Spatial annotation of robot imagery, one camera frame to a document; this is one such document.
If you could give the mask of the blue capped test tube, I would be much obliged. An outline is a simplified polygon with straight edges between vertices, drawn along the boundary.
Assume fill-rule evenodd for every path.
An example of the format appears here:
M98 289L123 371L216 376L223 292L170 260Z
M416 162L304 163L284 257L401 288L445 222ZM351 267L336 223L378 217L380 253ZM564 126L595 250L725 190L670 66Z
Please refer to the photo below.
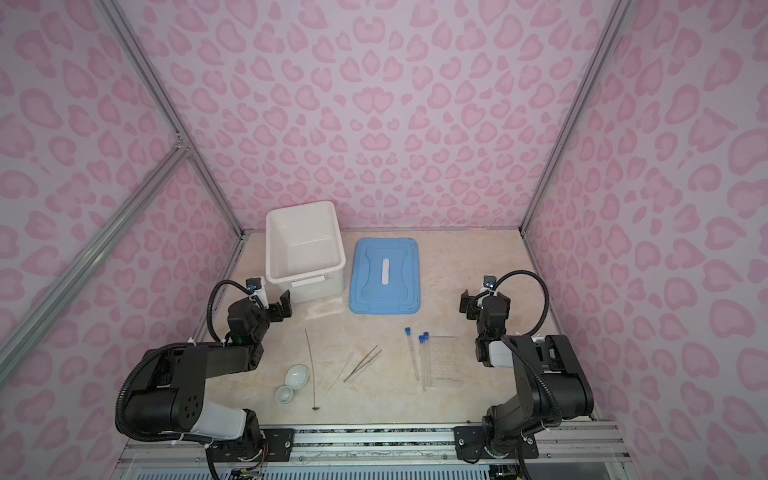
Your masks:
M427 359L428 359L428 388L429 388L429 387L432 386L431 355L430 355L430 335L429 335L428 332L424 332L422 335L426 339L426 353L427 353Z
M419 341L419 359L420 359L420 378L421 378L421 388L422 391L425 392L428 388L428 359L427 359L427 353L426 353L426 339L423 335L420 335L418 337Z
M407 342L407 347L408 347L408 351L409 351L409 355L410 355L410 360L411 360L411 365L412 365L412 370L413 370L413 373L414 373L414 377L415 377L416 381L420 381L420 372L419 372L419 367L417 365L417 360L416 360L416 354L415 354L412 330L411 330L410 327L405 327L404 331L405 331L405 335L406 335L406 342Z

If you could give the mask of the clear acrylic test tube rack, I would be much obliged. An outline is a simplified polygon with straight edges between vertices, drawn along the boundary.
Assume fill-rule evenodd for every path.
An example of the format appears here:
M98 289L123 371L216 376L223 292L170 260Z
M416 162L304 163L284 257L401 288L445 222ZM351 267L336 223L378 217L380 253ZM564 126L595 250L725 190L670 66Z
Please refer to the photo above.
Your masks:
M453 336L433 336L429 340L430 375L433 385L459 382L457 339Z

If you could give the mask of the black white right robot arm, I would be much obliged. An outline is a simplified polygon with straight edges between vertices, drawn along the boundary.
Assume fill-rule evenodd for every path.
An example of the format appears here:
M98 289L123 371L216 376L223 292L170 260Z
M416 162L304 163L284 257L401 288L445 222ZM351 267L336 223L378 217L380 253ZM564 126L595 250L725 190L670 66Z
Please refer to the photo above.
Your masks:
M534 459L539 456L536 434L594 409L593 391L569 339L509 334L510 305L506 296L488 291L476 296L465 291L460 297L459 311L476 324L477 360L515 376L509 400L489 407L478 426L453 429L456 456L467 463Z

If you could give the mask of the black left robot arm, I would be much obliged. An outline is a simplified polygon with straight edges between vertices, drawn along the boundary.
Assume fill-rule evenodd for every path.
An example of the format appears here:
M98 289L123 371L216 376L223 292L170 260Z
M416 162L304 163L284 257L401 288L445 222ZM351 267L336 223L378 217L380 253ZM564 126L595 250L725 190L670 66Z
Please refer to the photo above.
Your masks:
M256 413L207 400L206 383L255 370L269 327L291 316L288 291L266 309L243 298L228 309L226 340L173 343L147 351L117 395L118 432L145 443L194 442L214 462L263 459L267 440Z

